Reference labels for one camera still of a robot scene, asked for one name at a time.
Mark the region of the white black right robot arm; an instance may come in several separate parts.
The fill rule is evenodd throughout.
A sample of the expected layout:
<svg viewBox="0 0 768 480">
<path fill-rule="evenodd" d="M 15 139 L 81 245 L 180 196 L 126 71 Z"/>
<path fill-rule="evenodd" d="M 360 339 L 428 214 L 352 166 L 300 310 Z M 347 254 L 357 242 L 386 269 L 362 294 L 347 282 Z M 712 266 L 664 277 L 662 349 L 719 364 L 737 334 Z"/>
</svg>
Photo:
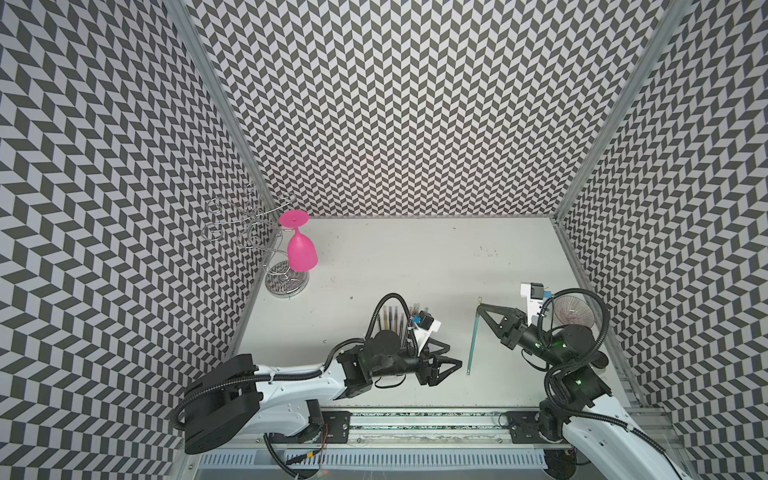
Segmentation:
<svg viewBox="0 0 768 480">
<path fill-rule="evenodd" d="M 591 299 L 600 330 L 578 324 L 544 327 L 547 310 L 569 296 Z M 500 343 L 541 359 L 543 389 L 537 418 L 542 439 L 564 441 L 607 479 L 689 479 L 691 475 L 667 449 L 628 414 L 610 387 L 595 372 L 608 361 L 601 347 L 610 332 L 606 303 L 582 288 L 541 296 L 535 314 L 517 308 L 480 303 L 476 316 L 491 328 Z"/>
</svg>

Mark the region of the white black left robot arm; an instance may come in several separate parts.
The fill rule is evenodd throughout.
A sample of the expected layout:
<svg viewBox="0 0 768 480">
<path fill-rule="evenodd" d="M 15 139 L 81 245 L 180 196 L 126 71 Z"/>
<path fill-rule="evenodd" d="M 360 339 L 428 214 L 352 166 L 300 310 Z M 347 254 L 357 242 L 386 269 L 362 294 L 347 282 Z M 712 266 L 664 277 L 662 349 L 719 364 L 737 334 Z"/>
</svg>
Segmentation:
<svg viewBox="0 0 768 480">
<path fill-rule="evenodd" d="M 238 354 L 189 383 L 169 421 L 188 454 L 212 451 L 241 433 L 306 442 L 324 431 L 322 405 L 352 399 L 385 377 L 412 375 L 436 387 L 459 371 L 448 344 L 434 339 L 429 312 L 406 313 L 396 330 L 372 314 L 365 334 L 341 341 L 318 364 L 271 367 Z"/>
</svg>

